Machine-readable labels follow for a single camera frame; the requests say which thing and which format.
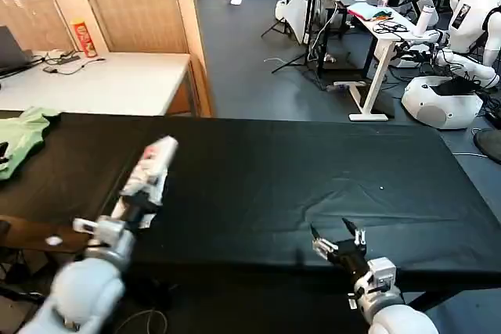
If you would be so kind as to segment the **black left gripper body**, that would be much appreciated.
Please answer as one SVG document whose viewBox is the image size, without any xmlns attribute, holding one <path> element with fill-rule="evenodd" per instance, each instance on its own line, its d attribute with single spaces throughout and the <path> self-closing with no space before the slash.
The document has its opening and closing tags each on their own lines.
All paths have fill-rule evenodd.
<svg viewBox="0 0 501 334">
<path fill-rule="evenodd" d="M 139 229 L 139 225 L 147 214 L 157 213 L 157 204 L 150 201 L 148 194 L 134 194 L 122 196 L 124 213 L 119 219 L 125 223 L 127 229 Z"/>
</svg>

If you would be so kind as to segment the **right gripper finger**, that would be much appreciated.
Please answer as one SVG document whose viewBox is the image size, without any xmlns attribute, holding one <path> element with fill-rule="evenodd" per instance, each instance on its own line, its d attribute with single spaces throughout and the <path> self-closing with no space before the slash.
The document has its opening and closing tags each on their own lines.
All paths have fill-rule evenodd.
<svg viewBox="0 0 501 334">
<path fill-rule="evenodd" d="M 355 247 L 361 251 L 362 253 L 366 252 L 366 231 L 364 229 L 358 228 L 355 223 L 349 221 L 347 218 L 343 217 L 342 221 L 344 225 L 350 232 L 350 234 L 354 237 Z"/>
<path fill-rule="evenodd" d="M 338 245 L 324 239 L 312 224 L 310 230 L 313 236 L 313 250 L 323 259 L 335 259 L 338 255 Z"/>
</svg>

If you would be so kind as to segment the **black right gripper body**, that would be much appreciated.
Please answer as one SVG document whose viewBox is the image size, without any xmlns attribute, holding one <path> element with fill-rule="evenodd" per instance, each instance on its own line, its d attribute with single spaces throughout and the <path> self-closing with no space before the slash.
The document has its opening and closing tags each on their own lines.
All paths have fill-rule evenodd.
<svg viewBox="0 0 501 334">
<path fill-rule="evenodd" d="M 327 260 L 332 264 L 340 264 L 350 276 L 363 276 L 369 271 L 365 258 L 366 245 L 357 245 L 353 239 L 342 240 L 334 245 L 337 248 L 327 255 Z"/>
</svg>

